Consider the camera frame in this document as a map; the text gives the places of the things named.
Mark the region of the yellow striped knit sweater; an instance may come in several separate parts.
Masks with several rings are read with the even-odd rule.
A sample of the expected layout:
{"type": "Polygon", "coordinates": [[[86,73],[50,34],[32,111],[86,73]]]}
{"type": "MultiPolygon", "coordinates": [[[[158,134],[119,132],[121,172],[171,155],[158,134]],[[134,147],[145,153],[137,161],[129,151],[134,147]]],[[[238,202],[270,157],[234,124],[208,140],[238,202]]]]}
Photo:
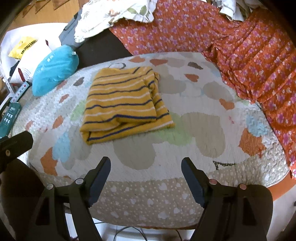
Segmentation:
{"type": "Polygon", "coordinates": [[[90,86],[81,136],[86,144],[174,127],[159,93],[159,73],[151,67],[104,68],[90,86]]]}

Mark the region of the green remote control box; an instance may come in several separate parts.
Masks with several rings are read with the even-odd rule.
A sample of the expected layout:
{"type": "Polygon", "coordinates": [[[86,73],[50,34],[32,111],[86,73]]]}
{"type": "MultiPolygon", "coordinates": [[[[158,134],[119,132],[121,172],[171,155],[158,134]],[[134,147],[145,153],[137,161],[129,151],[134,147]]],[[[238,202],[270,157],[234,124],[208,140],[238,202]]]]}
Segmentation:
{"type": "Polygon", "coordinates": [[[1,120],[0,138],[8,136],[22,107],[18,102],[10,103],[8,110],[1,120]]]}

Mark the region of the white colourful dotted strip box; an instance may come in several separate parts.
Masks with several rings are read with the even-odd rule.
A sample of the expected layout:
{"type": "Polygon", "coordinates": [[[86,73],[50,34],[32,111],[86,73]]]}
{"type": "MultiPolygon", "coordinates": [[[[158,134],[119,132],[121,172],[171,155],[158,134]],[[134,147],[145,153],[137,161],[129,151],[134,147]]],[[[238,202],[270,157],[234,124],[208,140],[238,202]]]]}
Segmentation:
{"type": "Polygon", "coordinates": [[[24,93],[31,87],[31,84],[25,81],[21,87],[16,91],[15,95],[11,98],[10,103],[15,103],[20,100],[24,93]]]}

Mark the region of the white yellow plastic bag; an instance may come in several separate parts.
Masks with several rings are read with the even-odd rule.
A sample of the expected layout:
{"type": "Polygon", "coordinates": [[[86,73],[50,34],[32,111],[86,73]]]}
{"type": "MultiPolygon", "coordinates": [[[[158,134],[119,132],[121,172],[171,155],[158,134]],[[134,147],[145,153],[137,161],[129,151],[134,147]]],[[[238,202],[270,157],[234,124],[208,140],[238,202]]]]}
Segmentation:
{"type": "Polygon", "coordinates": [[[19,84],[24,81],[32,81],[37,66],[51,52],[47,40],[22,37],[9,53],[9,57],[19,60],[10,83],[19,84]]]}

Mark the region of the turquoise small pillow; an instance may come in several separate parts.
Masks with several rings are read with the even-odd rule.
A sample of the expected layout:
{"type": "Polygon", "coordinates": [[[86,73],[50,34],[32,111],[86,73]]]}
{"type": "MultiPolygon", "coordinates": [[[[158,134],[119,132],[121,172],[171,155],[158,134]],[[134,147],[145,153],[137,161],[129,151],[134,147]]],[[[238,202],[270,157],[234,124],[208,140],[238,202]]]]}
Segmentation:
{"type": "Polygon", "coordinates": [[[32,93],[40,97],[53,90],[73,75],[79,65],[78,54],[68,45],[62,45],[48,54],[37,66],[32,80],[32,93]]]}

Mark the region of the grey flat box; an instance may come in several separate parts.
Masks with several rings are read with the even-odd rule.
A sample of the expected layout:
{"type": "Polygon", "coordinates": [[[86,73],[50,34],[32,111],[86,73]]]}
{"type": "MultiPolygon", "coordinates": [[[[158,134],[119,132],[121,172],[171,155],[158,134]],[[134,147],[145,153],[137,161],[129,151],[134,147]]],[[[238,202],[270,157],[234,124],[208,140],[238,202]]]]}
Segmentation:
{"type": "Polygon", "coordinates": [[[74,38],[75,28],[78,24],[78,21],[81,19],[82,9],[73,16],[71,21],[67,24],[67,26],[63,29],[59,36],[59,40],[61,45],[71,46],[73,49],[79,48],[82,44],[76,43],[74,38]]]}

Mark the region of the white patchwork heart quilt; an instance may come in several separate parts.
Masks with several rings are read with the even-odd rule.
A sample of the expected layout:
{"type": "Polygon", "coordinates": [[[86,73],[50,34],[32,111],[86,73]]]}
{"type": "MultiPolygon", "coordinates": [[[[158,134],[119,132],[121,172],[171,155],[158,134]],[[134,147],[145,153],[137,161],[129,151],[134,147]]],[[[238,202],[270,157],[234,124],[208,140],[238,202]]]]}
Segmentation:
{"type": "Polygon", "coordinates": [[[189,157],[209,178],[227,186],[272,186],[289,172],[285,153],[256,104],[240,99],[200,53],[146,54],[97,64],[42,97],[28,90],[12,134],[34,138],[21,160],[43,183],[64,186],[111,160],[111,172],[92,217],[114,225],[186,228],[203,209],[181,171],[189,157]],[[88,145],[79,133],[88,90],[103,68],[151,67],[175,126],[88,145]]]}

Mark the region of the white leaf print cloth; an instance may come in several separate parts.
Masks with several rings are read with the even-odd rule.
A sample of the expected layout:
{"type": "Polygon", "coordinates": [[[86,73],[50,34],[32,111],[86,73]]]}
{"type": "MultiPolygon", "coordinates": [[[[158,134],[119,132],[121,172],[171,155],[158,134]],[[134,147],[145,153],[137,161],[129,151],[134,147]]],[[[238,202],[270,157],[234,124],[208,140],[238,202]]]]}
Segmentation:
{"type": "Polygon", "coordinates": [[[113,25],[120,19],[142,23],[151,23],[154,20],[157,0],[122,0],[122,1],[89,1],[84,4],[81,19],[74,32],[76,43],[93,37],[113,25]]]}

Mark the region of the orange floral fabric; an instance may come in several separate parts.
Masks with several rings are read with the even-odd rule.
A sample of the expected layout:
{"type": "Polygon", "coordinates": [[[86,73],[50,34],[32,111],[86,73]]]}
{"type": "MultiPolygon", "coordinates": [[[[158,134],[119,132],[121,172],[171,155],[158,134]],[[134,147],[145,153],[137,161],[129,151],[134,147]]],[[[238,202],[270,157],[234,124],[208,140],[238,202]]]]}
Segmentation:
{"type": "Polygon", "coordinates": [[[121,20],[111,32],[133,55],[202,53],[240,98],[260,104],[295,174],[295,46],[269,10],[232,22],[203,1],[158,1],[153,22],[121,20]]]}

